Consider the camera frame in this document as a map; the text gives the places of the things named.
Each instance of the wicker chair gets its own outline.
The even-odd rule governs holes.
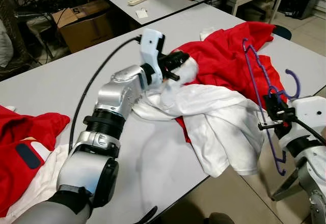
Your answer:
[[[0,19],[14,47],[14,56],[6,68],[0,67],[0,81],[27,71],[32,61],[21,37],[9,0],[0,0]]]

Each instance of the remote control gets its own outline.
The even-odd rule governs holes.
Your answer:
[[[146,1],[146,0],[129,0],[128,4],[131,5],[131,6],[134,6],[136,4],[140,4],[143,1]]]

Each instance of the cardboard box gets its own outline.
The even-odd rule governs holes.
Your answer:
[[[114,37],[115,14],[107,2],[96,0],[52,16],[70,51],[77,52]]]

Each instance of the tiled floor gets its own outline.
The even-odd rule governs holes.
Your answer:
[[[292,41],[326,56],[326,21],[312,16],[305,20],[285,17],[277,13],[273,24],[292,32]],[[326,96],[326,88],[320,92]],[[281,150],[274,143],[277,153]],[[308,197],[300,192],[279,202],[270,195],[281,185],[268,144],[263,146],[259,159],[259,174],[240,177],[228,168],[218,178],[209,178],[175,206],[162,215],[163,224],[202,224],[211,212],[228,214],[235,224],[310,224]],[[294,170],[289,157],[285,165],[288,176]]]

